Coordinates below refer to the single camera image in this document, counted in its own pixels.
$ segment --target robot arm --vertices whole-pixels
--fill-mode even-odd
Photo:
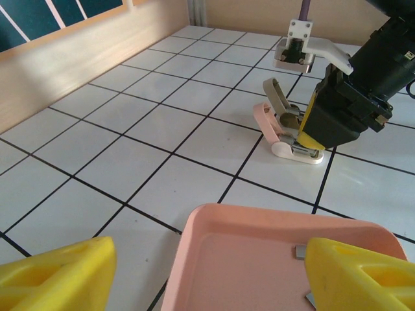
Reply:
[[[327,42],[316,46],[309,32],[292,30],[298,23],[312,27],[306,20],[308,0],[276,51],[276,67],[303,73],[311,70],[316,54],[331,62],[298,131],[297,143],[304,147],[323,150],[354,141],[368,128],[380,132],[392,117],[388,99],[415,80],[415,0],[367,1],[390,19],[353,57],[333,44],[324,47]]]

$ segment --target dark window pane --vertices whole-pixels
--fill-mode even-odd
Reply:
[[[84,20],[75,0],[52,0],[65,26],[71,26]]]
[[[60,29],[45,0],[0,0],[0,5],[30,40]]]
[[[7,18],[0,13],[0,52],[17,47],[26,41]]]

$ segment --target white tile floor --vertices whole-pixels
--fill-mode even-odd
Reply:
[[[186,27],[0,135],[0,264],[110,235],[108,310],[160,310],[177,233],[207,202],[376,222],[415,261],[413,101],[321,165],[278,159],[252,117],[263,80],[304,109],[326,66],[273,68],[278,40]]]

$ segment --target white bracket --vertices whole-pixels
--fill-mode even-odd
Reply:
[[[312,21],[300,21],[298,19],[291,20],[288,30],[288,39],[286,42],[281,42],[281,44],[285,43],[285,49],[288,49],[292,39],[301,39],[304,42],[302,52],[324,57],[342,72],[350,75],[353,72],[353,67],[349,62],[350,57],[330,40],[312,38],[312,28]]]

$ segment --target plastic tray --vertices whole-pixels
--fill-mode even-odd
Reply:
[[[187,221],[161,310],[313,310],[294,256],[312,237],[407,259],[391,232],[369,222],[206,204]]]

